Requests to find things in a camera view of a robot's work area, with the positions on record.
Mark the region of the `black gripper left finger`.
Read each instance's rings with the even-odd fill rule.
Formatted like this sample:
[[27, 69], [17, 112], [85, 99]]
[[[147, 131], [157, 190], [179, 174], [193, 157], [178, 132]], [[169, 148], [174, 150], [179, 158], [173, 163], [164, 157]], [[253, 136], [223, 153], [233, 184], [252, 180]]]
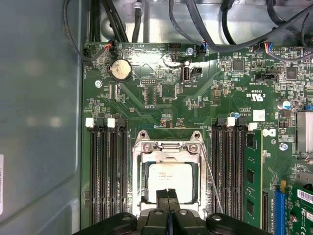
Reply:
[[121, 212], [79, 231], [81, 235], [166, 235], [169, 225], [169, 190], [156, 192], [157, 208], [139, 217]]

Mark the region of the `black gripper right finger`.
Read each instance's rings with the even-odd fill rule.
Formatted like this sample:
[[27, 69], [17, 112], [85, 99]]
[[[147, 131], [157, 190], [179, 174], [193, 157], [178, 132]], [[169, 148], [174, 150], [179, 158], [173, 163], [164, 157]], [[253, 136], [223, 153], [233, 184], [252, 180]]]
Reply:
[[213, 213], [206, 219], [198, 213], [181, 209], [174, 189], [169, 189], [169, 206], [174, 231], [178, 235], [265, 235], [267, 232], [222, 213]]

